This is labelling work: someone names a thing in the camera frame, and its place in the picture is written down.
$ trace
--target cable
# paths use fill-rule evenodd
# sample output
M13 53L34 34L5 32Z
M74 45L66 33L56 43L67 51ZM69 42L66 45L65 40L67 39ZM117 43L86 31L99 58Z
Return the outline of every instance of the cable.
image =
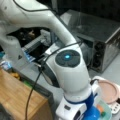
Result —
M32 95L32 93L33 93L33 90L34 90L34 88L35 88L35 86L36 86L36 84L37 84L37 81L39 80L39 77L40 77L40 75L41 75L41 72L42 72L42 70L40 69L40 72L39 72L39 74L38 74L38 76L37 76L37 78L36 78L36 80L35 80L35 83L34 83L32 89L31 89L31 91L30 91L30 94L29 94L29 96L28 96L28 100L27 100L26 108L25 108L25 120L28 120L28 106L29 106L29 101L30 101L31 95Z
M37 9L37 10L27 10L25 8L23 8L22 6L20 6L15 0L13 0L13 2L22 10L27 11L27 12L40 12L40 11L53 11L55 13L57 13L57 11L53 10L53 9Z

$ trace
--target black cable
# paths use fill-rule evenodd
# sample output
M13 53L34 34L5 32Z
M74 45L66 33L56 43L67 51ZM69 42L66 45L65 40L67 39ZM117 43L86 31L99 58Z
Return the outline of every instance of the black cable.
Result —
M37 10L27 10L25 8L23 8L22 6L20 6L15 0L13 0L13 2L22 10L26 11L26 12L40 12L40 11L53 11L55 13L57 13L57 11L53 10L53 9L37 9Z
M99 81L99 79L94 79L90 81L90 84L93 85L95 81Z
M30 91L30 94L29 94L29 96L28 96L28 100L27 100L26 108L25 108L25 120L28 120L28 106L29 106L29 101L30 101L31 95L32 95L32 93L33 93L33 90L34 90L34 88L35 88L35 86L36 86L36 84L37 84L37 81L39 80L39 77L40 77L40 75L41 75L41 72L42 72L42 70L40 69L40 72L39 72L39 74L38 74L38 76L37 76L37 78L36 78L36 80L35 80L34 85L32 86L32 89L31 89L31 91Z

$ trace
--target wooden surface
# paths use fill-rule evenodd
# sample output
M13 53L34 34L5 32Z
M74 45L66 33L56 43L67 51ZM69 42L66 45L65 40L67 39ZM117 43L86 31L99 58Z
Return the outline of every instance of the wooden surface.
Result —
M24 120L25 106L31 88L0 70L0 103L12 114L15 120ZM52 120L46 98L33 92L28 109L29 120Z

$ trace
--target machine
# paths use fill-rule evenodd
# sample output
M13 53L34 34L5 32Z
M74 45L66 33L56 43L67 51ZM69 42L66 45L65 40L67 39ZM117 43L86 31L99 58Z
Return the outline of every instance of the machine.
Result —
M43 61L43 74L47 82L64 91L56 110L60 120L82 119L86 111L100 100L97 82L90 85L89 74L81 49L64 23L47 6L36 0L0 1L0 45L12 67L23 68L30 64L18 40L7 36L19 28L45 27L52 30L66 46Z

